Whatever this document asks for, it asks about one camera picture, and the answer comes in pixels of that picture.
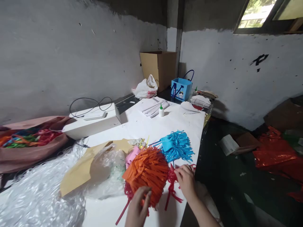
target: white plastic strand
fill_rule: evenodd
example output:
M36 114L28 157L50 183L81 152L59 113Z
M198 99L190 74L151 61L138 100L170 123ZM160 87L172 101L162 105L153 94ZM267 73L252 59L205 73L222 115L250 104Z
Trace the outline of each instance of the white plastic strand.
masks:
M83 193L64 200L59 189L65 173L83 154L84 149L74 145L61 156L26 171L8 189L8 199L0 207L0 227L81 226L85 214Z

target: white table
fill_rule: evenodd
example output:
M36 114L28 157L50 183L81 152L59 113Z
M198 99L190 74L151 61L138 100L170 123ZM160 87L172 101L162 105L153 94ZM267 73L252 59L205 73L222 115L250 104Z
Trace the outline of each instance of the white table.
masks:
M150 136L148 144L151 144L170 134L172 131L184 130L190 139L191 147L195 153L192 159L193 163L196 164L205 112L183 115L180 105L170 102L171 106L165 110L166 115L164 117L156 116L154 118L149 118L138 110L138 105L140 102L121 114L121 125L89 136L86 139L86 144L92 147L108 140L120 140L123 138L145 138L145 140L147 140L148 136ZM175 165L178 166L186 163L188 162L182 159L175 161ZM179 184L176 183L175 191L177 192L177 196L184 199L184 201L179 203L173 197L171 197L169 200L168 209L167 211L164 211L169 187L169 183L167 182L164 188L164 193L158 204L158 211L154 211L152 208L149 208L150 215L146 218L144 227L180 226L186 206L186 200L181 190L178 189L178 186ZM127 200L126 195L108 198L105 200L93 200L87 198L87 213L83 226L115 226L115 222L120 216L120 213L126 205ZM124 226L126 214L127 210L120 220L118 226Z

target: window frame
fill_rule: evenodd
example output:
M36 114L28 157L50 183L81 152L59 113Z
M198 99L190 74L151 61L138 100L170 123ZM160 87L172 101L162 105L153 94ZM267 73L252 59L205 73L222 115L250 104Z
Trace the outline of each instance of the window frame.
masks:
M266 18L262 27L259 28L239 28L241 19L245 13L245 10L248 6L250 0L246 0L244 7L242 9L241 15L236 24L236 28L234 34L286 34L288 33L291 25L293 24L295 19L291 20L273 20L275 15L281 15L283 10L286 8L287 4L290 0L277 0L275 2L274 7L271 9L268 17Z

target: glue bottle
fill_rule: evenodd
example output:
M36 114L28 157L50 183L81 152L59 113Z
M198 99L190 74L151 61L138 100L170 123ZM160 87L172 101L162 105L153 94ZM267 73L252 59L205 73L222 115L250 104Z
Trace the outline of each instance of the glue bottle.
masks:
M164 109L163 109L161 103L160 103L160 109L159 109L159 116L160 116L160 117L163 117L163 116L164 116Z
M196 89L194 90L194 92L193 92L193 96L196 96L196 95L198 95L198 92L197 92L197 87L196 87Z

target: pink bag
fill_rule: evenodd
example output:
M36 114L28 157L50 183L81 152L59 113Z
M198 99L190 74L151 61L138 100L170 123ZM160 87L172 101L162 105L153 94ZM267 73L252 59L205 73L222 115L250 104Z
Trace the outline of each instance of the pink bag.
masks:
M50 116L5 125L5 127L10 128L10 130L1 131L0 137L18 130L32 128L42 123L45 123L51 130L62 130L65 122L69 118L70 117L67 116ZM41 147L0 148L0 174L28 169L35 163L53 154L67 141L68 138L63 133L54 138L47 145Z

